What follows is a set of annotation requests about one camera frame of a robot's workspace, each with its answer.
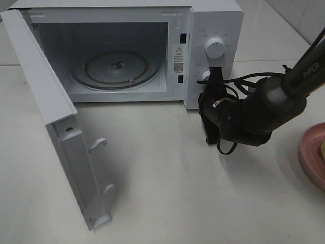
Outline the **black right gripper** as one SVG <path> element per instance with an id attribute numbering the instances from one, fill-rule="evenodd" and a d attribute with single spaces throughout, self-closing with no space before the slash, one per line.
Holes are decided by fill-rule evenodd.
<path id="1" fill-rule="evenodd" d="M 208 145 L 219 145 L 228 131 L 229 96 L 223 85 L 222 67 L 209 67 L 209 84 L 199 96 L 201 116 Z"/>

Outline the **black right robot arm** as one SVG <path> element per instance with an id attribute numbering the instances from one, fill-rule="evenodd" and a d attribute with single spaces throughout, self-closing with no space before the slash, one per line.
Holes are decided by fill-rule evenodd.
<path id="1" fill-rule="evenodd" d="M 225 80 L 221 67 L 210 67 L 198 99 L 208 145 L 220 141 L 260 146 L 272 132 L 300 115 L 307 97 L 324 85 L 324 31 L 291 69 L 284 73 L 261 72 Z"/>

